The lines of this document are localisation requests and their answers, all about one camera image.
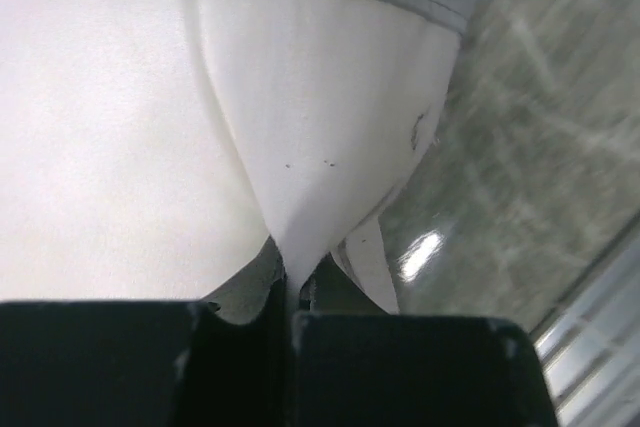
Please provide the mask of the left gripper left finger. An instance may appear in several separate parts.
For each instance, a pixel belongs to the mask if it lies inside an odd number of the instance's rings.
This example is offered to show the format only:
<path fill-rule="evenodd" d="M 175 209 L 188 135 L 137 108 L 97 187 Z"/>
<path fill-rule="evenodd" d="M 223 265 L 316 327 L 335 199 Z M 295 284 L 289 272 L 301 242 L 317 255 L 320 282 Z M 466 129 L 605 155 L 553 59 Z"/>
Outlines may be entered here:
<path fill-rule="evenodd" d="M 1 306 L 5 426 L 280 426 L 285 275 L 267 241 L 201 300 Z"/>

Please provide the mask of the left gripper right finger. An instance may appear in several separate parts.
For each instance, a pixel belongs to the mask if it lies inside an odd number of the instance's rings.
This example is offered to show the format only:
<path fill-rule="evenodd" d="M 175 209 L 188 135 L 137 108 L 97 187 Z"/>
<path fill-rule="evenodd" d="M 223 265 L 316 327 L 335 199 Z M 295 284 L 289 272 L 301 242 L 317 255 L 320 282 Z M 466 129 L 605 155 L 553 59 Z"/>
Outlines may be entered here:
<path fill-rule="evenodd" d="M 292 322 L 295 426 L 556 426 L 528 334 L 493 317 L 388 314 L 326 256 Z"/>

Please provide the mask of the white pillow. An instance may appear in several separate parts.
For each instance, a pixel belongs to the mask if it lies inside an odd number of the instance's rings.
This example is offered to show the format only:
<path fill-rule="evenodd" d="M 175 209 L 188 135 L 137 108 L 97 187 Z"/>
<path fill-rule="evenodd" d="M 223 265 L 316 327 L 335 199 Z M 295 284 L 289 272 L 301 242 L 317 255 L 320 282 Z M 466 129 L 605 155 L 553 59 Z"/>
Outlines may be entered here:
<path fill-rule="evenodd" d="M 199 299 L 276 246 L 344 249 L 395 311 L 378 217 L 461 37 L 377 0 L 1 0 L 1 296 Z"/>

